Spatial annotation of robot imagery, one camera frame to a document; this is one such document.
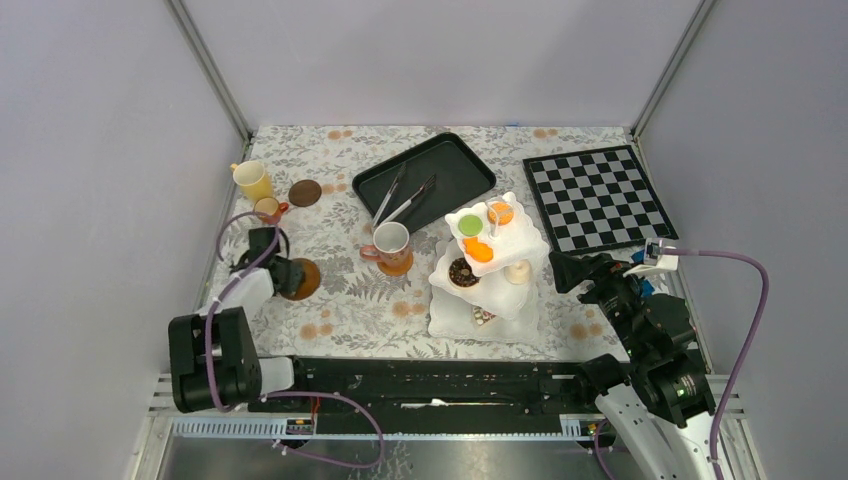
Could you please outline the large brown saucer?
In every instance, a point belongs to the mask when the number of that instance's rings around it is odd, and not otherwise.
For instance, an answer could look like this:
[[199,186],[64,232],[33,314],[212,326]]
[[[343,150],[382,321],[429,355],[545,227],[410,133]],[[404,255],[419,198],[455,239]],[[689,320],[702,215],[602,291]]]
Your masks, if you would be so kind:
[[291,301],[299,301],[312,296],[319,288],[321,283],[321,273],[318,266],[312,260],[295,258],[292,262],[294,265],[301,268],[303,271],[303,278],[295,292],[284,295],[284,298]]

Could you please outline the cream round mousse cake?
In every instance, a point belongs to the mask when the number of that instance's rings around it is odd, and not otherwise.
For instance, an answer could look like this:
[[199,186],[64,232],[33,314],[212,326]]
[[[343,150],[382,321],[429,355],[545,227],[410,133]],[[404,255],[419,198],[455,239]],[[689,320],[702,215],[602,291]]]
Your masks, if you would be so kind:
[[533,268],[528,260],[520,260],[504,268],[505,279],[513,285],[528,283],[533,277]]

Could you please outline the white cup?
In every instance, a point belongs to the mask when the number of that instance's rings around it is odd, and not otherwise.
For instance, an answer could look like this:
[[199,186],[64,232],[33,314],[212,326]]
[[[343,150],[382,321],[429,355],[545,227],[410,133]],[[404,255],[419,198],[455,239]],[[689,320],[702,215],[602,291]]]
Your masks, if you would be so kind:
[[276,198],[266,197],[254,204],[253,212],[263,224],[277,225],[289,208],[288,202],[280,202]]

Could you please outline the dark brown saucer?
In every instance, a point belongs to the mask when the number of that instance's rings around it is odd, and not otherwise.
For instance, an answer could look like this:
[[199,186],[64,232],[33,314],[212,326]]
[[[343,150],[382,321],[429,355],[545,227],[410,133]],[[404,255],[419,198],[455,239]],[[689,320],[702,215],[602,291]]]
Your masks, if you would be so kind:
[[289,189],[288,201],[297,207],[314,205],[322,196],[322,186],[314,180],[300,180]]

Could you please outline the orange macaron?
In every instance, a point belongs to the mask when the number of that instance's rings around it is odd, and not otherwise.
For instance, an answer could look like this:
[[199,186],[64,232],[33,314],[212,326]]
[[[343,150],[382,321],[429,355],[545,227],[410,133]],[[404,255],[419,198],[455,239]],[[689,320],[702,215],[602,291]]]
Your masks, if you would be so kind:
[[514,209],[508,202],[496,201],[487,205],[488,221],[494,226],[505,226],[514,219]]

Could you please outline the yellow cup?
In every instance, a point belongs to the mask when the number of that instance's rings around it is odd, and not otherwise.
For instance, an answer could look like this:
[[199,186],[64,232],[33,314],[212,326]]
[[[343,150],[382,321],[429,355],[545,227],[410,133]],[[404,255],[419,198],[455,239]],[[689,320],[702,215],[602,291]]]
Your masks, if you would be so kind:
[[258,161],[230,165],[232,179],[253,204],[274,196],[273,184],[265,166]]

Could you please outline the white three-tier dessert stand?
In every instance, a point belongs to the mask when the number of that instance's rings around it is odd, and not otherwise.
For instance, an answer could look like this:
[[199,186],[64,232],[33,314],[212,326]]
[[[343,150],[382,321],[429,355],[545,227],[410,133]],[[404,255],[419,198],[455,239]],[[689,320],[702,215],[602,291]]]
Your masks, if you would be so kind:
[[[505,226],[494,226],[487,218],[487,205],[508,202],[514,209],[514,219]],[[484,223],[476,237],[494,250],[487,263],[474,261],[465,252],[464,238],[457,223],[464,215],[477,215]],[[499,343],[534,343],[538,336],[538,283],[547,262],[550,247],[543,240],[524,206],[515,193],[508,191],[470,207],[444,216],[451,237],[436,246],[434,271],[428,281],[432,287],[428,333],[437,338]],[[480,278],[469,288],[454,286],[448,278],[453,260],[464,257],[473,274]],[[513,285],[504,277],[504,268],[520,260],[528,260],[533,277],[522,285]],[[497,316],[485,326],[477,327],[472,320],[472,307],[479,306]]]

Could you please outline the small tan saucer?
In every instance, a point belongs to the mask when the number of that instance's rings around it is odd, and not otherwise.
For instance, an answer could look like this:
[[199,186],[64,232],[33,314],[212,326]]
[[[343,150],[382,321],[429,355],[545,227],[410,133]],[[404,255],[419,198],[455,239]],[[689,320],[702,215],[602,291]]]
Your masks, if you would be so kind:
[[405,258],[399,263],[395,262],[388,264],[385,262],[378,262],[377,267],[385,275],[397,277],[405,275],[412,268],[413,263],[414,254],[412,252],[408,252]]

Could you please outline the orange fish pastry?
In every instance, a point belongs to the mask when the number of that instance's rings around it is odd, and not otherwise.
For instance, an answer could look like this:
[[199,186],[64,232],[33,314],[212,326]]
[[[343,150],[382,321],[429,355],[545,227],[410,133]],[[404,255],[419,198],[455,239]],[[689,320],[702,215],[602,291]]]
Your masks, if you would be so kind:
[[478,237],[467,237],[462,240],[465,252],[478,263],[487,263],[494,258],[494,250]]

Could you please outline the pink strawberry cake slice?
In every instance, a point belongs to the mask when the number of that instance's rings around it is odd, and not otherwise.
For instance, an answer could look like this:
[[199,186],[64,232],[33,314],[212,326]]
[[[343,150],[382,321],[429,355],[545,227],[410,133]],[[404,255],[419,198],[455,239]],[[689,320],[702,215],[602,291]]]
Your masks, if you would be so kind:
[[496,319],[497,316],[479,306],[472,307],[472,320],[477,327],[482,327]]

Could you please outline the green macaron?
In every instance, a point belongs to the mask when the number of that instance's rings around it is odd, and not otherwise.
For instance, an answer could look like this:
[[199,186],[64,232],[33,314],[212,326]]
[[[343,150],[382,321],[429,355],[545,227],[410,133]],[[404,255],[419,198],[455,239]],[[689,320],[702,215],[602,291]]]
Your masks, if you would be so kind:
[[477,215],[464,215],[459,219],[457,228],[465,237],[476,237],[482,232],[484,223]]

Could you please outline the chocolate sprinkle donut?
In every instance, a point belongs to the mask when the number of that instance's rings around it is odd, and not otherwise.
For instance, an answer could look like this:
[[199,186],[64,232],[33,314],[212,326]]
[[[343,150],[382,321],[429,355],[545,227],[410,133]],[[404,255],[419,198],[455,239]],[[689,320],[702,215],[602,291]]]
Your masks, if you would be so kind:
[[470,264],[464,257],[456,258],[451,262],[448,278],[454,286],[459,288],[469,288],[480,281],[480,278],[473,274]]

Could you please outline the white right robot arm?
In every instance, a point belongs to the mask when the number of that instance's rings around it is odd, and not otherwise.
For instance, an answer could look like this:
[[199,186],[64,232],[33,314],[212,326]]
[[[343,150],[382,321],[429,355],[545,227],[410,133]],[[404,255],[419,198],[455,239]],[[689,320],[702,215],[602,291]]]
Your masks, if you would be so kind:
[[578,258],[552,252],[555,287],[599,308],[627,355],[578,365],[561,387],[589,412],[600,411],[644,474],[652,479],[712,479],[721,458],[710,450],[716,403],[706,366],[691,348],[696,332],[684,299],[650,293],[638,267],[608,254]]

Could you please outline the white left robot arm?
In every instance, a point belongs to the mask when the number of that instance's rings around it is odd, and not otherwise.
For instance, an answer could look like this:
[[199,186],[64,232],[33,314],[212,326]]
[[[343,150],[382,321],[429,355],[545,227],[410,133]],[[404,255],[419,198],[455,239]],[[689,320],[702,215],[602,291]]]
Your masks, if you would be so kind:
[[195,313],[168,325],[171,386],[182,413],[228,412],[259,397],[262,373],[248,321],[275,295],[304,279],[278,227],[248,232],[248,249],[231,267],[223,290]]

